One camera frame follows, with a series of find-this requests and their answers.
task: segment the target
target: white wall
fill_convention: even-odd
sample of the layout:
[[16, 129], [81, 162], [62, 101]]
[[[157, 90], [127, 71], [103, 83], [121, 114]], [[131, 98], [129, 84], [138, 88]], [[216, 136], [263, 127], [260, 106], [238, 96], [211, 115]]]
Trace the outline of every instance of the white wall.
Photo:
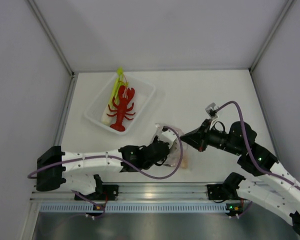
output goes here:
[[16, 239], [70, 78], [24, 0], [0, 0], [0, 240]]
[[300, 0], [284, 20], [253, 78], [280, 160], [300, 180]]
[[286, 0], [35, 0], [75, 71], [247, 69]]

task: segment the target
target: white table surface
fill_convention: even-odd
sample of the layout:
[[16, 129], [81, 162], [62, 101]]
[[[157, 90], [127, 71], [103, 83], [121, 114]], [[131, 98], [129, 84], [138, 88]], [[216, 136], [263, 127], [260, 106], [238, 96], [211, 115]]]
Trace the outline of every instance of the white table surface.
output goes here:
[[[205, 112], [207, 105], [215, 102], [221, 106], [235, 100], [242, 109], [245, 122], [257, 132], [256, 142], [274, 153], [248, 70], [132, 72], [155, 84], [157, 91], [143, 115], [134, 123], [133, 129], [124, 136], [108, 132], [84, 117], [88, 105], [113, 74], [79, 73], [62, 139], [63, 151], [105, 152], [125, 145], [148, 145], [156, 131], [155, 123], [170, 124], [187, 133], [209, 118]], [[236, 108], [233, 105], [226, 107], [219, 120], [225, 124], [228, 132], [231, 124], [239, 120]], [[204, 152], [189, 147], [187, 154], [188, 169], [179, 169], [175, 175], [162, 182], [223, 182], [231, 172], [237, 172], [253, 181], [258, 180], [240, 168], [236, 155], [213, 147], [208, 147]], [[146, 172], [159, 177], [172, 170], [172, 167], [153, 166]], [[98, 174], [104, 182], [159, 181], [138, 172]]]

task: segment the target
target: transparent plastic bag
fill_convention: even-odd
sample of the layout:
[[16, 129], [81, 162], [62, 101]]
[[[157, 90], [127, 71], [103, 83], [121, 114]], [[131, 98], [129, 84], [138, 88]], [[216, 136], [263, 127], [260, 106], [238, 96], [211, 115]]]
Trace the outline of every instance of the transparent plastic bag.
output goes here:
[[[162, 129], [164, 126], [173, 128], [178, 133], [179, 136], [182, 136], [184, 134], [181, 129], [179, 129], [175, 126], [169, 125], [169, 124], [156, 123], [155, 126], [156, 126], [156, 132], [151, 139], [151, 143], [154, 141], [155, 137], [162, 132]], [[188, 144], [186, 144], [185, 142], [182, 142], [183, 157], [182, 157], [182, 162], [181, 162], [180, 167], [183, 169], [187, 169], [188, 165], [189, 165], [188, 154], [187, 154], [188, 147], [189, 147]], [[170, 149], [170, 154], [167, 157], [167, 159], [163, 165], [168, 166], [168, 167], [175, 167], [175, 166], [177, 166], [179, 159], [180, 159], [180, 147], [179, 147], [178, 141], [175, 141], [173, 146]]]

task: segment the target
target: cable tie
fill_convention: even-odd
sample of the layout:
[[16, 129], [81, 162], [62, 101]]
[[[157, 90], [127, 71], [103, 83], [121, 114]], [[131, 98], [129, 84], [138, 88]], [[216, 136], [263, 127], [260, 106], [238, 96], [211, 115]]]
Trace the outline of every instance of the cable tie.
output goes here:
[[297, 185], [296, 183], [297, 183], [297, 180], [294, 179], [293, 180], [293, 185], [291, 185], [291, 187], [289, 187], [288, 191], [290, 191], [291, 189], [293, 189]]
[[107, 164], [110, 164], [110, 162], [108, 161], [109, 158], [109, 153], [106, 151], [105, 152], [105, 161], [107, 162]]

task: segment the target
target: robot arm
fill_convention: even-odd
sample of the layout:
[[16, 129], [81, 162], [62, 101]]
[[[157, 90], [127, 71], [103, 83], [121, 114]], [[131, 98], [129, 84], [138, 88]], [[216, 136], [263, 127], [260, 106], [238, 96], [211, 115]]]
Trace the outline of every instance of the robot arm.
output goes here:
[[63, 152], [60, 146], [53, 146], [37, 161], [35, 173], [36, 190], [53, 191], [58, 188], [89, 195], [102, 184], [100, 172], [136, 172], [161, 166], [167, 159], [177, 139], [176, 132], [164, 127], [149, 146], [127, 145], [106, 152], [76, 153]]
[[[278, 194], [253, 184], [237, 173], [229, 175], [221, 190], [228, 199], [244, 198], [268, 209], [292, 225], [300, 235], [300, 183], [271, 152], [255, 143], [257, 133], [247, 123], [243, 124], [242, 116], [241, 122], [233, 123], [229, 133], [226, 133], [223, 123], [223, 130], [217, 130], [213, 124], [213, 118], [218, 111], [215, 104], [210, 105], [207, 110], [212, 118], [206, 119], [199, 128], [181, 136], [181, 141], [199, 152], [212, 146], [240, 156], [237, 163], [246, 172], [267, 183]], [[153, 165], [161, 166], [169, 157], [176, 139], [176, 132], [164, 127], [149, 146], [128, 145], [96, 153], [62, 152], [60, 146], [54, 146], [38, 159], [37, 171], [30, 173], [28, 178], [33, 178], [36, 174], [37, 191], [52, 191], [62, 187], [89, 195], [96, 192], [102, 183], [99, 172], [136, 172], [147, 170]]]
[[257, 166], [248, 154], [240, 122], [233, 123], [229, 133], [226, 133], [223, 123], [223, 130], [217, 130], [212, 122], [213, 119], [206, 119], [199, 128], [181, 136], [181, 140], [199, 152], [212, 146], [240, 156], [237, 163], [241, 168], [268, 184], [278, 194], [265, 190], [234, 172], [222, 184], [223, 193], [229, 199], [239, 197], [255, 202], [283, 218], [300, 235], [300, 183], [271, 152], [255, 143], [257, 133], [247, 123], [244, 123], [246, 137]]

